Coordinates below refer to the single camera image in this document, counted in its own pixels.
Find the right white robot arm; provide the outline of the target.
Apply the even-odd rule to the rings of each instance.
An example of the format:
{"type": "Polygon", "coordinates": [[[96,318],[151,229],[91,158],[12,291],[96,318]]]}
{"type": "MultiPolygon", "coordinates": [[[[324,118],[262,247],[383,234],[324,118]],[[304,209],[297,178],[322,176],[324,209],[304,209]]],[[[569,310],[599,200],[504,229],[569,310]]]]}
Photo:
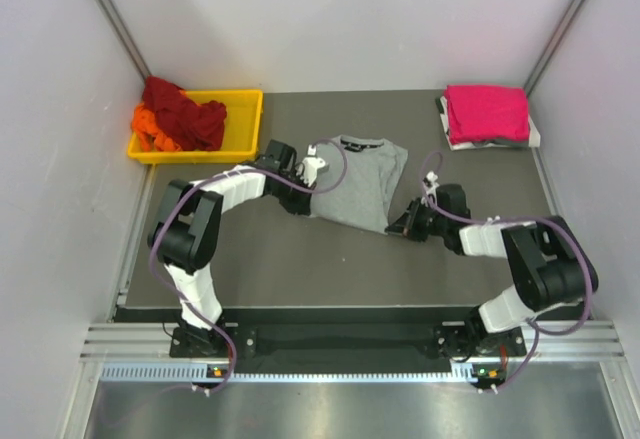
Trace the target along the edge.
{"type": "Polygon", "coordinates": [[[387,233],[415,242],[439,237],[457,255],[504,259],[509,265],[513,285],[465,320],[474,352],[490,354],[502,344],[503,332],[547,311],[586,303],[598,290],[597,272],[564,218],[475,221],[461,185],[426,181],[424,190],[387,233]]]}

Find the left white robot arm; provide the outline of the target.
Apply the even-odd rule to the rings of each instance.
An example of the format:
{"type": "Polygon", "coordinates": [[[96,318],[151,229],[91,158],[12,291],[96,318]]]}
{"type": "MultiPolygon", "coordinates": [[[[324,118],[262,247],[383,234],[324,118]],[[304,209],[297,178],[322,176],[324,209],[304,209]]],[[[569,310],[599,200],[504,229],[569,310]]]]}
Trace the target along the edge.
{"type": "Polygon", "coordinates": [[[211,277],[222,215],[263,197],[274,197],[293,215],[308,216],[312,191],[327,162],[314,146],[296,161],[291,146],[271,141],[265,153],[210,179],[169,183],[148,236],[148,245],[173,281],[182,320],[194,327],[192,343],[205,355],[226,346],[227,333],[216,325],[222,306],[211,277]]]}

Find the grey t shirt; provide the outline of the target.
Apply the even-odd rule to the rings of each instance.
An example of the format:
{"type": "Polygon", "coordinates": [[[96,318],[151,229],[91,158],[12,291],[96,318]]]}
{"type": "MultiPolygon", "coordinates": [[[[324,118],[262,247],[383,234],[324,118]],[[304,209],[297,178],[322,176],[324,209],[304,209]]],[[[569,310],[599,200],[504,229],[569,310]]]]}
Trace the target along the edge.
{"type": "Polygon", "coordinates": [[[408,151],[387,139],[348,135],[316,148],[328,168],[318,176],[323,192],[311,196],[311,216],[384,234],[408,151]]]}

